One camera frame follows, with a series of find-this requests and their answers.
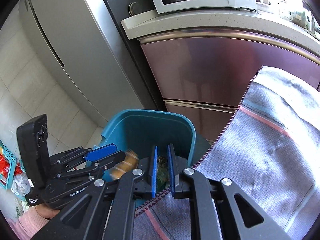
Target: floor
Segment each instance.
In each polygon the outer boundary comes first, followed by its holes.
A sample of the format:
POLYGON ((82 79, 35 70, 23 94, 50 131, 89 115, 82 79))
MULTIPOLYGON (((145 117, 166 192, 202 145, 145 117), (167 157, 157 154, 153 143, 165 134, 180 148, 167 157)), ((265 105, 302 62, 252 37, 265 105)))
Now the floor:
POLYGON ((39 60, 16 5, 0 30, 0 139, 17 158, 17 127, 44 113, 50 155, 99 143, 102 127, 80 110, 39 60))

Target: gold trim strip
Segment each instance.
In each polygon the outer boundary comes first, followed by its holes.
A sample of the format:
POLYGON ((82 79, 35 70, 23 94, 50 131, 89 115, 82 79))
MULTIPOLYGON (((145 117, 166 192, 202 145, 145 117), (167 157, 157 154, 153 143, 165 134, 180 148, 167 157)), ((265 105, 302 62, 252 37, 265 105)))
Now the gold trim strip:
POLYGON ((164 101, 165 105, 185 106, 185 107, 199 108, 199 109, 205 109, 205 110, 213 110, 213 111, 232 113, 232 114, 237 109, 236 107, 217 106, 217 105, 214 105, 214 104, 193 103, 193 102, 167 100, 167 99, 163 99, 163 101, 164 101))
POLYGON ((288 51, 294 52, 300 56, 303 56, 318 65, 320 65, 320 58, 311 52, 300 48, 294 44, 287 41, 283 41, 278 38, 269 37, 259 33, 251 33, 240 30, 226 30, 226 29, 186 29, 179 31, 171 31, 166 33, 159 33, 155 35, 145 36, 139 38, 140 44, 146 44, 156 41, 165 41, 181 38, 196 38, 196 37, 219 37, 219 38, 232 38, 246 41, 254 41, 264 44, 269 44, 275 47, 286 49, 288 51))

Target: white tag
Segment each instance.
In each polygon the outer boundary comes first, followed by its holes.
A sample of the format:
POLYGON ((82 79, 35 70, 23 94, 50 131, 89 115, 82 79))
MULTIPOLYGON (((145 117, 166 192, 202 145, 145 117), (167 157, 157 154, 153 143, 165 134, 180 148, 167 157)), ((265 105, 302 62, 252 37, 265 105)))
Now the white tag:
POLYGON ((30 187, 34 187, 33 183, 32 183, 32 180, 31 179, 28 179, 29 181, 29 184, 30 184, 30 187))

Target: pink stripe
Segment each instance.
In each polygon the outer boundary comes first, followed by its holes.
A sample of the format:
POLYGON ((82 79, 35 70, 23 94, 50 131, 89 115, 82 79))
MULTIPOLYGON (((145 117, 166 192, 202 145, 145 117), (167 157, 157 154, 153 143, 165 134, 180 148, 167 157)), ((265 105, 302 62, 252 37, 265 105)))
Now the pink stripe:
POLYGON ((150 210, 145 210, 145 213, 147 214, 148 218, 150 219, 155 231, 158 233, 158 235, 161 237, 162 240, 169 240, 169 238, 166 236, 164 231, 160 228, 157 220, 153 216, 153 214, 150 212, 150 210))
POLYGON ((258 121, 263 122, 264 124, 272 127, 273 129, 277 130, 279 133, 282 133, 283 135, 291 138, 290 134, 289 134, 285 129, 282 129, 280 126, 278 126, 278 125, 276 125, 275 123, 269 121, 268 119, 265 119, 265 118, 263 118, 262 116, 251 112, 250 110, 244 108, 243 106, 240 106, 239 109, 240 109, 242 112, 250 115, 250 116, 253 117, 254 119, 257 119, 258 121))

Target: person's hand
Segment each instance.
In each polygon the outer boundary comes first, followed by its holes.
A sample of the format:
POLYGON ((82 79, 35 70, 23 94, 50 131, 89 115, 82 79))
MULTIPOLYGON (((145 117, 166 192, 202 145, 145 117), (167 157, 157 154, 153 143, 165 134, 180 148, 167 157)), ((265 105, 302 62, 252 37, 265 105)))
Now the person's hand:
POLYGON ((60 210, 54 210, 50 207, 48 207, 46 204, 40 204, 35 206, 36 211, 38 212, 38 214, 46 219, 51 219, 53 217, 55 217, 56 214, 58 214, 60 212, 60 210))

